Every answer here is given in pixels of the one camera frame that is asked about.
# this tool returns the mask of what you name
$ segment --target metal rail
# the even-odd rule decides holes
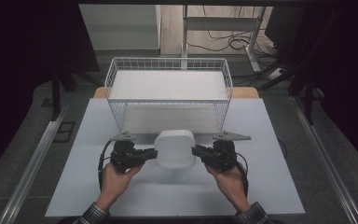
[[[15,221],[17,214],[20,212],[25,197],[27,196],[29,189],[34,183],[34,179],[40,169],[40,166],[42,165],[43,159],[45,159],[54,135],[60,127],[63,116],[65,115],[66,109],[69,105],[70,98],[71,96],[69,93],[66,93],[62,97],[62,111],[55,121],[51,121],[48,124],[45,133],[43,133],[43,136],[37,145],[36,150],[34,151],[34,155],[30,159],[19,183],[17,184],[17,187],[14,189],[13,194],[7,203],[6,208],[0,216],[0,223],[6,224],[13,223]]]
[[[304,126],[304,130],[312,142],[313,148],[315,149],[315,152],[318,155],[328,178],[330,179],[333,189],[336,192],[338,199],[340,200],[342,207],[345,210],[345,213],[347,214],[351,223],[358,224],[358,208],[351,196],[351,193],[339,176],[338,171],[331,161],[326,149],[324,148],[324,144],[319,138],[315,128],[312,125],[309,125],[307,122],[307,119],[303,114],[303,106],[299,98],[291,96],[290,99],[296,107],[296,112],[301,120],[302,125]]]

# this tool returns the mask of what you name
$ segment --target wooden board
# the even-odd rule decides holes
[[[94,93],[94,98],[105,98],[104,87],[98,88]],[[232,99],[254,99],[260,98],[257,90],[253,87],[234,87]]]

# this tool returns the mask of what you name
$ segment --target white tabletop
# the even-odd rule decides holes
[[[252,136],[235,142],[249,164],[249,202],[259,201],[268,214],[305,213],[262,99],[231,100],[224,129]],[[118,134],[105,99],[91,99],[63,169],[46,217],[81,216],[99,195],[97,166],[103,146]],[[152,147],[139,137],[135,147]],[[211,145],[211,136],[196,143]],[[112,151],[107,150],[106,157]],[[110,210],[114,217],[232,216],[235,209],[197,158],[191,168],[165,170],[147,161]]]
[[[109,99],[228,101],[221,71],[118,70]]]

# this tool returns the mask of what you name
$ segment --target white panel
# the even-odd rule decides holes
[[[221,71],[119,70],[109,99],[227,101]]]
[[[156,6],[79,7],[94,50],[159,49]]]
[[[218,133],[213,105],[128,105],[122,130],[161,133],[166,130]]]
[[[81,216],[97,199],[99,156],[109,137],[118,133],[112,117],[106,100],[90,100],[47,217]],[[269,214],[304,213],[263,101],[232,100],[224,128],[252,136],[250,141],[235,142],[236,151],[249,164],[249,202],[259,201]],[[147,136],[135,141],[136,148],[152,147],[153,142]],[[196,136],[197,144],[212,142],[211,136]],[[110,213],[114,217],[232,216],[235,209],[197,158],[191,168],[178,170],[147,161]]]

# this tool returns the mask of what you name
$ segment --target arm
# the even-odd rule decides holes
[[[208,173],[216,180],[217,187],[237,210],[237,214],[233,217],[234,223],[272,223],[259,203],[252,205],[248,203],[245,193],[243,192],[242,176],[237,167],[234,166],[230,170],[222,173],[208,165],[205,165],[205,167]]]
[[[74,224],[98,224],[106,221],[109,217],[109,208],[124,193],[132,177],[138,174],[141,168],[142,165],[122,174],[112,163],[107,163],[103,168],[103,186],[100,196]]]

